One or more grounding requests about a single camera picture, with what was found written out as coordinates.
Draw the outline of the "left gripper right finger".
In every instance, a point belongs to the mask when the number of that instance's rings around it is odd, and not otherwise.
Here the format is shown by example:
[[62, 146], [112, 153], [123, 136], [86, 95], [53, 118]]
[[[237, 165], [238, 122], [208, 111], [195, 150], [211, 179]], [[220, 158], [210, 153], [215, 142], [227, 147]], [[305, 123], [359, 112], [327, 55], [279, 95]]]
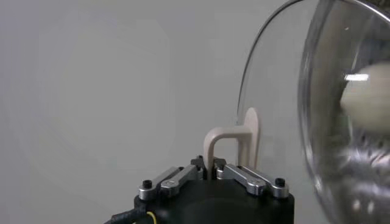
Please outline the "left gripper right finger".
[[222, 158], [215, 158], [213, 175], [217, 180], [235, 180], [250, 195], [270, 194], [274, 198], [288, 198], [289, 186], [284, 178], [273, 178], [246, 166], [227, 164]]

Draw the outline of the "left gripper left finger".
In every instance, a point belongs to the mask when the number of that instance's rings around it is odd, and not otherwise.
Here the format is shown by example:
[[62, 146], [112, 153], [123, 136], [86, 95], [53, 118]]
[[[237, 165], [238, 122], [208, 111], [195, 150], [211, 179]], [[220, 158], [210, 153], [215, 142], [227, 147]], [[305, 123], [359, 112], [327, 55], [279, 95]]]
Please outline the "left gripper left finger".
[[171, 167], [152, 180], [144, 180], [139, 187], [138, 196], [143, 201], [155, 200], [160, 194], [168, 198], [174, 197], [188, 181], [203, 179], [204, 160], [199, 155], [186, 167]]

